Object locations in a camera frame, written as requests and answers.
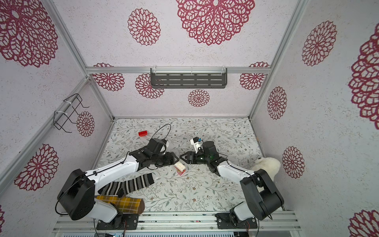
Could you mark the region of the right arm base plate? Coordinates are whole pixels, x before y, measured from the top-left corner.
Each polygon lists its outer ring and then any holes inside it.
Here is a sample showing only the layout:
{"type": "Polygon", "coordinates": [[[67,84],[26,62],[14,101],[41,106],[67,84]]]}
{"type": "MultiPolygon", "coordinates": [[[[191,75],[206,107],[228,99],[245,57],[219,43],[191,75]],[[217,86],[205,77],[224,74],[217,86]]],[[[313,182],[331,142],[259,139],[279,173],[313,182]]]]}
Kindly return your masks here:
{"type": "Polygon", "coordinates": [[[239,220],[236,215],[231,213],[216,213],[218,229],[257,229],[258,222],[256,218],[239,220]]]}

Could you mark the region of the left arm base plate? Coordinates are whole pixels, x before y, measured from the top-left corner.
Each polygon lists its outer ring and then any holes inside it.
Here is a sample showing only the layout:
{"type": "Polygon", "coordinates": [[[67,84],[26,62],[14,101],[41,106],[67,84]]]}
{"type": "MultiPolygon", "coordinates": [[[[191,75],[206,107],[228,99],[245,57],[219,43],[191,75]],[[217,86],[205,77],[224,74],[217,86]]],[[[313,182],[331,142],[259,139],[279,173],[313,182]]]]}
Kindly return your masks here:
{"type": "Polygon", "coordinates": [[[99,221],[96,230],[136,230],[138,220],[138,214],[118,214],[110,223],[99,221]]]}

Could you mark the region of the cream lego plate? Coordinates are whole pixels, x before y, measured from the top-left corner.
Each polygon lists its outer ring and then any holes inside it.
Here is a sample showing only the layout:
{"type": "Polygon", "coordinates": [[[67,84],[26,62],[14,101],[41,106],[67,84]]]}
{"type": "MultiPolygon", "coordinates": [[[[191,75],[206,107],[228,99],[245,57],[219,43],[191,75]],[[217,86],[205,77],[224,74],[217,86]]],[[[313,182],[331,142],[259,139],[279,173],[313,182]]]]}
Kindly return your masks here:
{"type": "Polygon", "coordinates": [[[182,164],[181,162],[176,162],[174,164],[174,166],[175,166],[176,169],[180,169],[180,170],[186,169],[186,166],[184,164],[182,164]]]}

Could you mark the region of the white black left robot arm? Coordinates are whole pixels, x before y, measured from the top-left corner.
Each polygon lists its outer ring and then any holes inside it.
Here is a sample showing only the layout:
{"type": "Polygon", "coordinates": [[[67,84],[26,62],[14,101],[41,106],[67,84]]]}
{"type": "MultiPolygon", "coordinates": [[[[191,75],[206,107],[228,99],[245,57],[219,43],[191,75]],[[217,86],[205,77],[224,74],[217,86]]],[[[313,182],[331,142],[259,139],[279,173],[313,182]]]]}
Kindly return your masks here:
{"type": "Polygon", "coordinates": [[[76,169],[71,172],[57,196],[57,204],[72,220],[84,217],[98,219],[119,226],[123,213],[113,204],[96,198],[107,185],[119,178],[154,165],[156,168],[174,165],[179,158],[167,151],[169,143],[165,139],[150,139],[148,145],[112,164],[89,171],[76,169]]]}

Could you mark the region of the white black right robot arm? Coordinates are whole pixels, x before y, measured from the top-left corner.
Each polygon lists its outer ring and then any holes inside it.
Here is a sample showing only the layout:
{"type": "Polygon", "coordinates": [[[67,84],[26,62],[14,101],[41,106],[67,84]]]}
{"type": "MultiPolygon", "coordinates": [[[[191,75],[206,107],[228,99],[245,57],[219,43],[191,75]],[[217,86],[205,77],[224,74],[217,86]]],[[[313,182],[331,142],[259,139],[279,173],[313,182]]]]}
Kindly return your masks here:
{"type": "Polygon", "coordinates": [[[284,198],[269,176],[260,168],[257,171],[241,168],[220,154],[213,141],[193,143],[195,151],[180,155],[190,165],[207,165],[209,170],[227,178],[242,188],[245,201],[230,210],[230,221],[239,224],[249,218],[264,220],[284,205],[284,198]]]}

